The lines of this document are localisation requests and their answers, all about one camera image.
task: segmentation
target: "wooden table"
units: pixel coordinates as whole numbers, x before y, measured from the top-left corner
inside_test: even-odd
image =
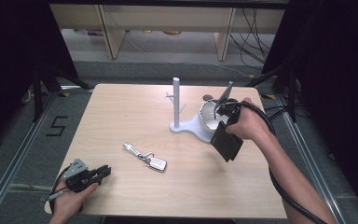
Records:
[[[202,96],[217,99],[223,87],[181,86],[180,120],[200,111]],[[235,161],[225,162],[212,145],[191,133],[173,133],[172,86],[98,85],[85,110],[62,169],[79,158],[90,169],[108,164],[112,174],[85,201],[83,214],[100,216],[286,218],[272,187],[268,165],[252,141]],[[256,89],[233,88],[231,98],[250,97],[262,108]],[[123,148],[166,160],[165,173],[148,168]]]

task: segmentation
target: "white stand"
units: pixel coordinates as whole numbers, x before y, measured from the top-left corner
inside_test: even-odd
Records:
[[[179,120],[179,86],[180,80],[178,77],[173,78],[173,95],[167,93],[167,97],[171,98],[173,102],[173,122],[170,124],[170,129],[173,133],[193,133],[201,142],[211,144],[213,133],[209,133],[200,126],[199,116],[193,117],[188,121]]]

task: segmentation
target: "keychain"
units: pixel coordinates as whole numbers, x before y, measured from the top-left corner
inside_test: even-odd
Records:
[[[135,147],[133,147],[130,143],[123,144],[124,149],[130,152],[130,154],[134,155],[138,160],[142,160],[146,163],[150,168],[155,171],[164,172],[167,167],[167,162],[154,157],[153,152],[148,152],[145,155],[142,155]]]

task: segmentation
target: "stand base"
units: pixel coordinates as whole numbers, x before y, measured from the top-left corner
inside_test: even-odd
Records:
[[[194,116],[188,121],[179,121],[179,127],[174,127],[174,122],[170,124],[170,129],[173,133],[193,133],[201,142],[211,144],[213,133],[209,133],[202,129],[199,122],[199,116]]]

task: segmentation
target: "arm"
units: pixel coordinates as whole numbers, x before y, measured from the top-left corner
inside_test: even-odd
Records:
[[[249,98],[245,98],[245,101],[251,103]],[[227,132],[234,133],[242,139],[253,140],[260,148],[271,172],[284,191],[324,222],[336,223],[319,193],[296,168],[284,152],[278,139],[269,131],[267,124],[254,111],[242,107],[238,122],[228,126]],[[283,207],[290,223],[312,223],[285,201],[283,201]]]
[[[65,181],[62,179],[57,186],[56,190],[66,187]],[[50,220],[50,224],[64,224],[77,213],[84,200],[92,192],[98,188],[98,183],[90,185],[88,188],[74,193],[72,191],[66,191],[62,196],[55,200],[54,214]]]

